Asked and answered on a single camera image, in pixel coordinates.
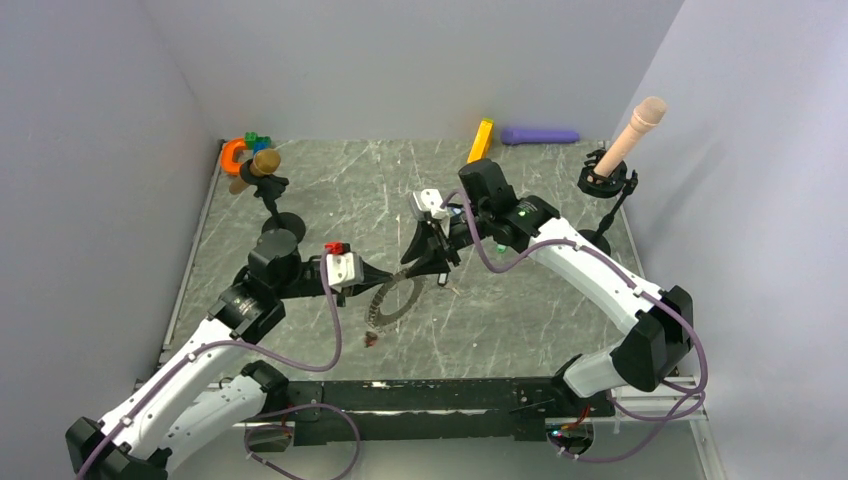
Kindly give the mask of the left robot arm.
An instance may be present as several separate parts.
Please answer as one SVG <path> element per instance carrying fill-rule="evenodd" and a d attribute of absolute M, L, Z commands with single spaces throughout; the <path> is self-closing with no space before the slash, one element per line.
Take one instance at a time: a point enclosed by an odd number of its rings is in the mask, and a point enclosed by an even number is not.
<path fill-rule="evenodd" d="M 259 342 L 284 318 L 285 300 L 316 296 L 327 300 L 340 341 L 338 305 L 391 278 L 346 243 L 329 243 L 320 255 L 302 259 L 292 232 L 263 233 L 185 345 L 119 406 L 98 420 L 82 417 L 67 430 L 77 478 L 166 479 L 235 423 L 279 417 L 288 402 L 288 379 L 264 361 L 246 365 L 219 393 L 208 387 L 247 351 L 303 371 L 332 369 L 339 350 L 316 366 L 274 354 Z"/>

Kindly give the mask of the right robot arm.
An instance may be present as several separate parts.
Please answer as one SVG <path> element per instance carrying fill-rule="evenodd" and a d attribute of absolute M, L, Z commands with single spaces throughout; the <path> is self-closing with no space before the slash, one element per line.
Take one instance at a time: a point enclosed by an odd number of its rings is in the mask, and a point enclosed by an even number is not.
<path fill-rule="evenodd" d="M 563 278 L 599 307 L 622 333 L 616 344 L 577 355 L 557 372 L 553 406 L 572 416 L 591 396 L 629 386 L 654 391 L 694 346 L 692 299 L 681 287 L 662 289 L 622 267 L 594 246 L 538 196 L 517 197 L 501 167 L 490 159 L 463 166 L 454 213 L 436 189 L 410 196 L 417 225 L 402 257 L 411 277 L 447 274 L 461 249 L 485 254 L 491 238 Z"/>

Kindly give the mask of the red key tag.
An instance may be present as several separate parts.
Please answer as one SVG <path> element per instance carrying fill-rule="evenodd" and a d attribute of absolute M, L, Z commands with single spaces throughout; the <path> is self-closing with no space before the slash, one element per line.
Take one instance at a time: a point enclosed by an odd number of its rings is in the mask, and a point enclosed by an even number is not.
<path fill-rule="evenodd" d="M 375 332 L 367 332 L 364 336 L 364 345 L 366 348 L 374 347 L 379 340 L 379 335 Z"/>

